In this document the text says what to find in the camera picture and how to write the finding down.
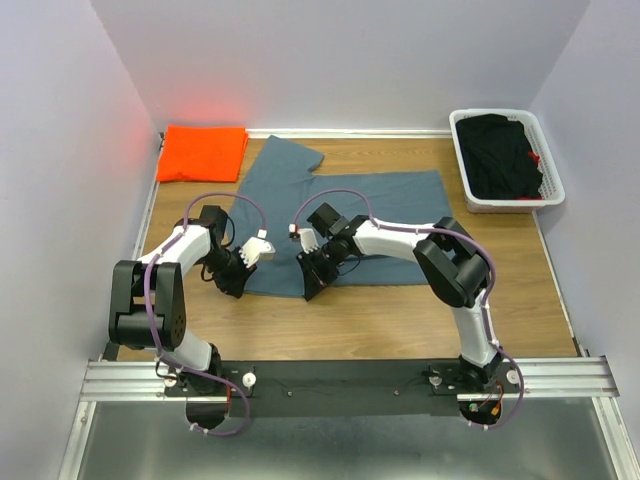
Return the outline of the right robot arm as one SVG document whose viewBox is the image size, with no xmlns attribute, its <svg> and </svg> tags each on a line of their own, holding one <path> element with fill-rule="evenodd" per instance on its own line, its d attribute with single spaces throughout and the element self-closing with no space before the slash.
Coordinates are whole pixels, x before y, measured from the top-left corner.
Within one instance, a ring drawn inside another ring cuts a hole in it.
<svg viewBox="0 0 640 480">
<path fill-rule="evenodd" d="M 454 218 L 417 225 L 383 222 L 371 215 L 349 220 L 323 203 L 308 222 L 308 228 L 295 222 L 288 227 L 289 237 L 302 247 L 296 260 L 305 300 L 333 284 L 349 257 L 414 262 L 434 295 L 452 309 L 461 345 L 460 381 L 474 392 L 494 383 L 504 359 L 488 312 L 495 265 Z"/>
</svg>

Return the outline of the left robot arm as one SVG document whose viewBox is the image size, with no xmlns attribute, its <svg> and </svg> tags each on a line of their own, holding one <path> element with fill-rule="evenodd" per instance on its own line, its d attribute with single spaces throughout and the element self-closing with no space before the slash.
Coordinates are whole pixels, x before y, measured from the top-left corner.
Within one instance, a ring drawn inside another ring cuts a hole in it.
<svg viewBox="0 0 640 480">
<path fill-rule="evenodd" d="M 256 263 L 243 248 L 224 243 L 228 222 L 224 209 L 206 205 L 197 218 L 177 222 L 149 254 L 117 262 L 112 274 L 110 341 L 189 368 L 187 382 L 201 395 L 220 387 L 223 370 L 217 347 L 187 328 L 184 276 L 199 266 L 205 282 L 234 298 L 243 295 Z"/>
</svg>

